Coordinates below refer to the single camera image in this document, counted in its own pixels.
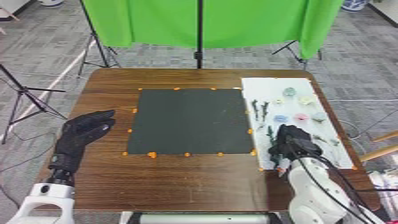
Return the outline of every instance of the wall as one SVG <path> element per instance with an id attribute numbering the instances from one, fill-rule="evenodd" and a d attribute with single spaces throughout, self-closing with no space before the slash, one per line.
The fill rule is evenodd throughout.
<path id="1" fill-rule="evenodd" d="M 0 7 L 3 7 L 10 13 L 21 8 L 21 6 L 28 3 L 30 0 L 0 0 Z M 8 15 L 0 10 L 0 18 L 6 18 Z"/>
<path id="2" fill-rule="evenodd" d="M 398 0 L 383 0 L 381 3 L 371 3 L 371 5 L 398 23 Z"/>

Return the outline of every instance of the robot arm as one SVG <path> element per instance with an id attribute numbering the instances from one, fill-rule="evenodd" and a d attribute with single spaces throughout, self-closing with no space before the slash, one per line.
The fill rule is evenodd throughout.
<path id="1" fill-rule="evenodd" d="M 294 126 L 280 126 L 276 144 L 268 152 L 273 159 L 291 161 L 287 181 L 294 198 L 289 203 L 289 216 L 294 224 L 383 223 L 369 210 L 353 204 L 344 190 L 330 180 L 316 159 L 321 149 L 310 142 L 308 134 Z"/>
<path id="2" fill-rule="evenodd" d="M 72 175 L 83 158 L 85 146 L 108 133 L 115 124 L 113 111 L 93 112 L 69 120 L 61 127 L 61 136 L 54 144 L 54 151 L 47 169 L 51 176 L 33 185 L 17 213 L 6 224 L 72 224 L 74 181 Z M 60 217 L 28 216 L 40 205 L 54 205 Z"/>

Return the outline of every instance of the black pole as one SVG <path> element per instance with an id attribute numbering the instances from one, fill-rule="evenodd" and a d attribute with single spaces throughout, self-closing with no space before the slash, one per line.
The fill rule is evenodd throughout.
<path id="1" fill-rule="evenodd" d="M 22 90 L 22 85 L 21 85 L 21 83 L 17 82 L 17 80 L 15 80 L 14 76 L 10 75 L 8 70 L 5 69 L 5 67 L 3 67 L 1 64 L 0 64 L 0 70 L 3 71 L 3 74 L 5 74 L 5 76 L 6 76 L 8 80 L 10 80 L 10 82 L 14 83 L 14 85 L 15 85 L 15 87 L 17 87 L 17 90 Z"/>
<path id="2" fill-rule="evenodd" d="M 197 0 L 197 51 L 195 51 L 197 69 L 202 68 L 202 5 L 204 0 Z"/>
<path id="3" fill-rule="evenodd" d="M 85 19 L 86 19 L 88 27 L 90 27 L 90 35 L 92 35 L 93 40 L 95 40 L 95 46 L 97 46 L 97 50 L 99 50 L 99 54 L 101 54 L 101 58 L 102 58 L 102 65 L 104 65 L 104 68 L 109 68 L 108 61 L 106 61 L 104 54 L 102 54 L 102 48 L 101 48 L 99 38 L 97 38 L 97 34 L 95 34 L 95 29 L 93 29 L 93 26 L 92 26 L 90 17 L 88 17 L 85 5 L 83 5 L 83 0 L 79 0 L 79 4 L 81 4 L 83 15 L 85 15 Z"/>

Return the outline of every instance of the tripod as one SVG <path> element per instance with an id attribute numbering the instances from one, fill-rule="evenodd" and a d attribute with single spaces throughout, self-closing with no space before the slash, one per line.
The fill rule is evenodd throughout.
<path id="1" fill-rule="evenodd" d="M 291 45 L 294 42 L 296 42 L 296 40 L 292 40 L 292 41 L 291 41 L 291 42 L 278 48 L 278 50 L 271 53 L 271 55 L 275 55 L 284 49 L 287 49 L 287 50 L 289 50 L 289 53 L 291 53 L 291 55 L 292 55 L 292 57 L 294 57 L 296 62 L 303 65 L 301 70 L 305 71 L 305 70 L 307 70 L 307 60 L 301 59 L 301 58 L 298 58 L 298 56 L 296 56 L 296 54 L 294 54 L 294 52 L 292 52 L 292 50 L 291 50 L 291 48 L 289 48 L 289 45 Z M 317 50 L 317 59 L 321 60 L 321 51 L 319 51 L 319 50 Z"/>
<path id="2" fill-rule="evenodd" d="M 5 144 L 5 140 L 6 140 L 6 135 L 8 135 L 8 129 L 12 127 L 12 125 L 22 121 L 24 119 L 28 119 L 31 116 L 35 116 L 38 113 L 49 113 L 53 114 L 54 116 L 58 116 L 63 120 L 65 120 L 65 117 L 63 115 L 58 113 L 58 111 L 49 107 L 47 103 L 35 97 L 35 95 L 30 93 L 30 90 L 33 91 L 45 91 L 45 92 L 65 92 L 61 90 L 54 90 L 54 89 L 40 89 L 40 88 L 30 88 L 26 86 L 21 85 L 21 83 L 17 82 L 12 74 L 8 73 L 3 65 L 0 64 L 0 70 L 3 71 L 3 74 L 14 84 L 14 90 L 15 90 L 15 93 L 17 93 L 17 96 L 15 96 L 15 102 L 14 102 L 14 107 L 12 107 L 12 112 L 10 112 L 10 117 L 8 117 L 8 123 L 6 123 L 6 127 L 5 127 L 5 132 L 3 132 L 3 139 L 1 139 L 1 144 Z M 26 116 L 22 116 L 21 118 L 15 119 L 15 109 L 17 109 L 17 105 L 19 105 L 19 101 L 21 101 L 21 96 L 26 96 L 31 104 L 35 105 L 38 111 L 35 111 L 33 113 L 30 113 Z"/>
<path id="3" fill-rule="evenodd" d="M 104 57 L 102 46 L 101 46 L 101 42 L 99 42 L 99 38 L 97 38 L 97 34 L 95 34 L 95 29 L 93 29 L 92 22 L 90 22 L 90 17 L 88 17 L 86 9 L 85 9 L 85 6 L 83 6 L 83 0 L 79 0 L 79 5 L 81 5 L 81 8 L 83 8 L 83 15 L 85 15 L 85 19 L 86 19 L 86 22 L 88 22 L 90 37 L 88 37 L 88 42 L 86 42 L 86 46 L 85 46 L 81 64 L 79 64 L 79 68 L 77 68 L 77 78 L 81 77 L 83 65 L 93 65 L 93 66 L 97 66 L 101 68 L 111 68 L 113 66 L 117 66 L 120 68 L 120 65 L 118 65 L 118 62 L 117 62 L 115 56 L 113 56 L 113 55 L 117 55 L 117 53 L 115 53 L 115 50 L 109 47 L 104 47 L 104 49 L 108 51 L 108 58 L 111 58 L 113 61 L 115 61 L 115 64 L 113 65 L 109 65 L 108 59 Z M 97 64 L 93 64 L 93 63 L 90 63 L 90 62 L 85 61 L 92 40 L 93 40 L 95 46 L 97 46 L 97 51 L 99 51 L 99 56 L 101 56 L 101 60 L 102 60 L 102 65 L 97 65 Z"/>

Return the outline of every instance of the green backdrop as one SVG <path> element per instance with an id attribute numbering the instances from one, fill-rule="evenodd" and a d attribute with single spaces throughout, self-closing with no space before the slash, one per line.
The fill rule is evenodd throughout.
<path id="1" fill-rule="evenodd" d="M 197 0 L 83 0 L 104 46 L 133 42 L 195 47 Z M 321 47 L 342 0 L 204 0 L 204 47 L 300 41 L 301 58 Z"/>

